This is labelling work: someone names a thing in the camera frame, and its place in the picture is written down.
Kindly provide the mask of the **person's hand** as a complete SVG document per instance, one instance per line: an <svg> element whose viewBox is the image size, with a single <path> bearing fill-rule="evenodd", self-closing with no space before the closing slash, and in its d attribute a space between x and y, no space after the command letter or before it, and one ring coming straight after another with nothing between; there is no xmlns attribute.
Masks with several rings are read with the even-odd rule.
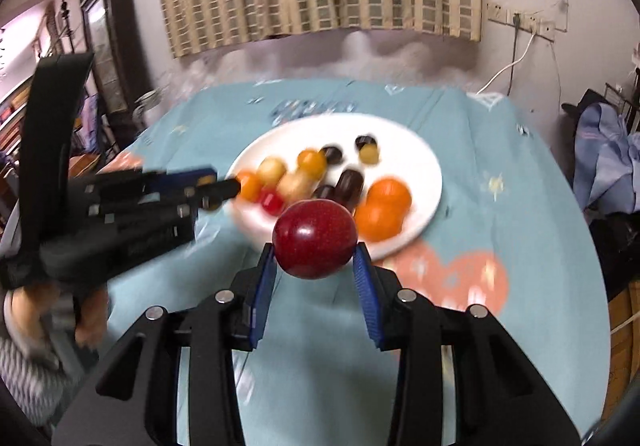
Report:
<svg viewBox="0 0 640 446"><path fill-rule="evenodd" d="M10 290L3 302L3 316L9 338L27 354L47 348L52 331L70 330L74 323L75 342L81 348L97 348L106 333L108 293L96 289L81 302L79 317L66 314L61 290L51 284L33 284Z"/></svg>

